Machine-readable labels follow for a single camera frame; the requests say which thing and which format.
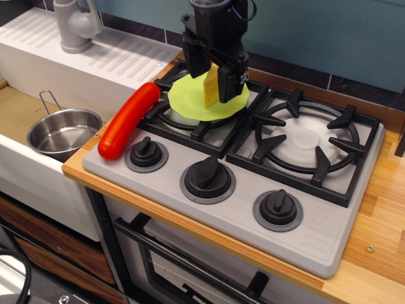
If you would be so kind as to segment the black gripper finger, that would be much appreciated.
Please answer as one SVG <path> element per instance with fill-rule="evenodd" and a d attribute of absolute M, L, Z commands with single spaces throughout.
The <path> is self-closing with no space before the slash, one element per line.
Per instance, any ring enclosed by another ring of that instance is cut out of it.
<path fill-rule="evenodd" d="M 211 61 L 205 56 L 202 46 L 183 41 L 183 51 L 187 69 L 193 79 L 210 69 Z"/>
<path fill-rule="evenodd" d="M 218 92 L 221 103 L 227 103 L 231 99 L 242 94 L 244 84 L 249 80 L 249 72 L 246 64 L 236 67 L 222 65 L 218 69 Z"/>

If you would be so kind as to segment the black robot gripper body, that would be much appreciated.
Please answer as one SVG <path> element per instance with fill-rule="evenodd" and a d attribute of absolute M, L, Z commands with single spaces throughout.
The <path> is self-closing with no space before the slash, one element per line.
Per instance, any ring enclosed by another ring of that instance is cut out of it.
<path fill-rule="evenodd" d="M 184 14 L 183 41 L 200 45 L 211 63 L 219 67 L 246 64 L 249 56 L 242 44 L 247 32 L 248 1 L 190 1 L 192 15 Z"/>

